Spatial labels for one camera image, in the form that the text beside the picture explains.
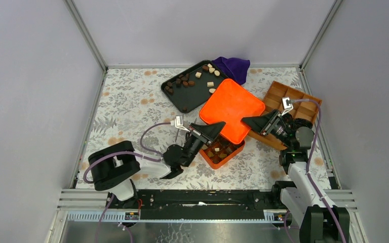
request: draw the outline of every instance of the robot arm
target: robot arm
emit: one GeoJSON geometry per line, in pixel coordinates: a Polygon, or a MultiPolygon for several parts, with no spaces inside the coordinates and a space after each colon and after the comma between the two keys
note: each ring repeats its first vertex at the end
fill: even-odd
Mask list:
{"type": "Polygon", "coordinates": [[[273,110],[263,116],[242,119],[255,132],[264,136],[272,134],[287,146],[280,151],[279,163],[292,182],[277,181],[273,185],[275,200],[291,211],[300,226],[301,243],[348,242],[348,211],[337,207],[306,171],[307,151],[311,149],[314,138],[313,124],[305,119],[293,119],[288,113],[293,109],[290,98],[283,98],[283,108],[282,113],[273,110]]]}
{"type": "Polygon", "coordinates": [[[192,123],[186,128],[182,116],[178,115],[172,124],[187,132],[186,143],[183,147],[177,144],[169,146],[163,154],[164,161],[159,157],[154,158],[154,155],[135,153],[130,141],[91,154],[88,160],[93,182],[90,183],[94,183],[95,190],[109,191],[119,201],[125,201],[135,195],[135,185],[129,179],[135,174],[148,174],[161,179],[175,178],[183,172],[181,166],[188,167],[204,144],[210,144],[218,137],[225,122],[205,126],[192,123]]]}

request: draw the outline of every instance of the floral tablecloth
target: floral tablecloth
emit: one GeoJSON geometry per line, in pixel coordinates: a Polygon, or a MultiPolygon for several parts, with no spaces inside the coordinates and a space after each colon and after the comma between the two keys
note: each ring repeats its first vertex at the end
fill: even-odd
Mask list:
{"type": "MultiPolygon", "coordinates": [[[[180,114],[160,90],[160,84],[182,72],[182,68],[110,69],[104,83],[102,97],[94,118],[93,129],[86,141],[86,152],[80,162],[76,188],[94,188],[83,181],[88,167],[87,157],[118,142],[132,141],[135,150],[146,152],[139,146],[142,133],[150,126],[168,122],[180,114]]],[[[250,68],[245,89],[262,99],[273,80],[301,90],[296,68],[250,68]]],[[[184,120],[202,123],[202,106],[184,115],[184,120]]],[[[175,143],[177,129],[159,126],[145,136],[147,147],[164,152],[175,143]]],[[[184,133],[179,133],[177,144],[182,145],[184,133]]],[[[132,177],[138,189],[271,189],[276,180],[289,180],[278,163],[278,151],[250,138],[245,138],[244,150],[217,170],[213,170],[198,154],[184,173],[171,180],[148,175],[132,177]]],[[[320,186],[330,189],[322,155],[316,145],[310,170],[320,186]]]]}

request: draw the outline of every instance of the orange tray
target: orange tray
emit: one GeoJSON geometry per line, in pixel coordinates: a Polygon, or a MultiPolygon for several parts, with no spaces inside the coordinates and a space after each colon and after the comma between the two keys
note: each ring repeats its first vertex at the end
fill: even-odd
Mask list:
{"type": "Polygon", "coordinates": [[[266,105],[230,78],[221,82],[202,107],[199,117],[206,124],[226,122],[221,135],[233,144],[240,144],[250,131],[241,122],[246,116],[259,116],[266,105]]]}
{"type": "Polygon", "coordinates": [[[209,164],[209,166],[213,169],[218,169],[222,167],[225,163],[227,163],[231,158],[240,153],[245,146],[245,141],[243,140],[240,144],[232,144],[232,143],[223,143],[225,138],[219,137],[211,146],[207,149],[201,149],[199,153],[205,159],[205,161],[209,164]],[[208,152],[212,153],[212,157],[208,157],[208,152]],[[225,153],[227,157],[221,159],[220,154],[225,153]]]}

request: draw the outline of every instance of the orange lid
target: orange lid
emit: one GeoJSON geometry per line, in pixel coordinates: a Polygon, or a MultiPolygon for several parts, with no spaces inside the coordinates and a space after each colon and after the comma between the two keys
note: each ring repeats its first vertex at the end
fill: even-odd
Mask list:
{"type": "Polygon", "coordinates": [[[227,78],[202,107],[199,117],[206,124],[226,122],[220,134],[231,143],[240,144],[250,131],[250,127],[242,123],[241,119],[259,116],[265,109],[261,100],[227,78]]]}

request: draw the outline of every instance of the black tray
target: black tray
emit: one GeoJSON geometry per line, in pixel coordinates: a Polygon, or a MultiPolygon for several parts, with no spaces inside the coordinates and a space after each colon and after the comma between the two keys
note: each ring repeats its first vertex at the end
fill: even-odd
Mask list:
{"type": "Polygon", "coordinates": [[[163,91],[163,93],[165,93],[165,95],[179,111],[182,113],[189,113],[196,107],[205,103],[209,97],[211,97],[209,89],[216,89],[226,78],[228,78],[226,74],[217,68],[217,66],[215,66],[210,60],[203,60],[202,62],[190,67],[189,69],[186,69],[184,72],[166,80],[162,85],[160,85],[160,89],[163,91]],[[220,76],[216,76],[214,73],[202,71],[202,66],[208,64],[211,64],[215,70],[218,70],[220,72],[220,76]],[[196,72],[198,71],[202,73],[200,78],[195,76],[196,72]],[[190,78],[188,81],[193,80],[196,84],[192,87],[184,87],[181,82],[181,86],[177,87],[175,82],[178,76],[181,74],[186,75],[187,73],[190,73],[190,78]],[[169,94],[165,90],[168,82],[172,83],[172,89],[174,90],[173,95],[169,94]],[[214,87],[208,87],[207,82],[214,82],[214,87]]]}

